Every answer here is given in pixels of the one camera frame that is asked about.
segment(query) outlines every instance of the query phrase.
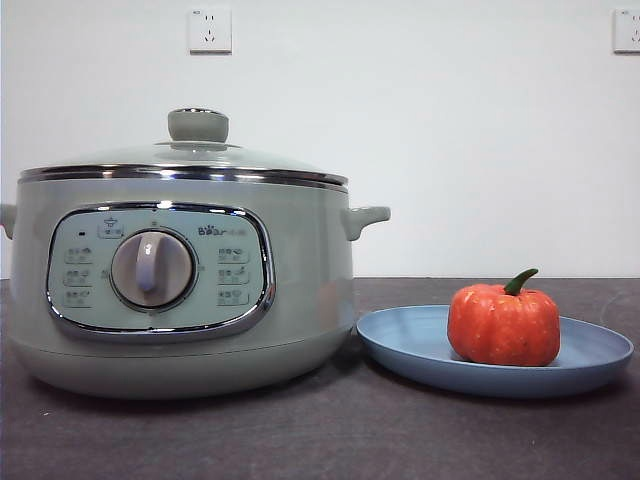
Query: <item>sage green pot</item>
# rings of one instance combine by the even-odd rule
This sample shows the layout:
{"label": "sage green pot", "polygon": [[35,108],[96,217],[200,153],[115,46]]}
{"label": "sage green pot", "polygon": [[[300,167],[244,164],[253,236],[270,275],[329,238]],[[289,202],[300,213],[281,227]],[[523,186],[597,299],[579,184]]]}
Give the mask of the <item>sage green pot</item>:
{"label": "sage green pot", "polygon": [[224,143],[226,116],[169,114],[173,141],[22,172],[6,333],[34,376],[119,398],[245,390],[326,361],[354,324],[351,242],[386,207],[346,179]]}

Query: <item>brand logo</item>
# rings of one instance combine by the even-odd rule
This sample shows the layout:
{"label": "brand logo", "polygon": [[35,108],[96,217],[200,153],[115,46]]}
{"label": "brand logo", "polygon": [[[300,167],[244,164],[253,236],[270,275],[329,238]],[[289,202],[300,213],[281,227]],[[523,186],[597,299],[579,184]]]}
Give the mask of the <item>brand logo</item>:
{"label": "brand logo", "polygon": [[224,235],[226,230],[216,228],[214,225],[205,225],[204,227],[198,227],[198,235]]}
{"label": "brand logo", "polygon": [[215,225],[203,225],[201,227],[198,227],[198,235],[211,235],[214,237],[218,237],[221,235],[231,235],[234,237],[244,237],[245,235],[247,235],[247,231],[244,228],[232,228],[230,230],[226,230],[223,228],[217,228]]}

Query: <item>pot side handle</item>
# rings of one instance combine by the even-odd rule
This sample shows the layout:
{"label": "pot side handle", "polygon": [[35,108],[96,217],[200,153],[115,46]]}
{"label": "pot side handle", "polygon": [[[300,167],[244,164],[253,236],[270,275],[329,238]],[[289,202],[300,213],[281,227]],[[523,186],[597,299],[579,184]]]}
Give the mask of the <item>pot side handle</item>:
{"label": "pot side handle", "polygon": [[345,210],[343,224],[347,232],[347,240],[350,242],[360,238],[362,229],[367,225],[378,222],[386,222],[391,218],[389,207],[362,207]]}
{"label": "pot side handle", "polygon": [[13,226],[16,223],[16,213],[18,209],[15,205],[8,203],[0,204],[0,225],[4,227],[7,238],[13,240]]}

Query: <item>artificial pumpkin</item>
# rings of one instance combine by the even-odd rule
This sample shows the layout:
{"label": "artificial pumpkin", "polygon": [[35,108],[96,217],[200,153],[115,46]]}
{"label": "artificial pumpkin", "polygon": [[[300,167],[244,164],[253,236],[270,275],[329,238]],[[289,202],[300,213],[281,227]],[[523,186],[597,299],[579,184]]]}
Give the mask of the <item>artificial pumpkin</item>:
{"label": "artificial pumpkin", "polygon": [[553,300],[522,286],[526,270],[506,286],[477,284],[451,300],[447,336],[458,355],[493,365],[544,366],[560,350],[560,317]]}

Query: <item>dark countertop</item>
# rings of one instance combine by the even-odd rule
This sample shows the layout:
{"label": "dark countertop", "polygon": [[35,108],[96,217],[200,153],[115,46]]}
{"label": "dark countertop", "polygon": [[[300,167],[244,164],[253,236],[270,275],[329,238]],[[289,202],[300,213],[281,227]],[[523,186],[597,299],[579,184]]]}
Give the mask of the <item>dark countertop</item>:
{"label": "dark countertop", "polygon": [[[448,303],[476,282],[358,279],[358,311]],[[528,286],[549,293],[562,315],[640,346],[640,279]],[[284,384],[196,400],[104,400],[32,379],[3,338],[2,479],[630,480],[640,478],[639,394],[637,353],[597,391],[507,400],[405,380],[352,335],[324,366]]]}

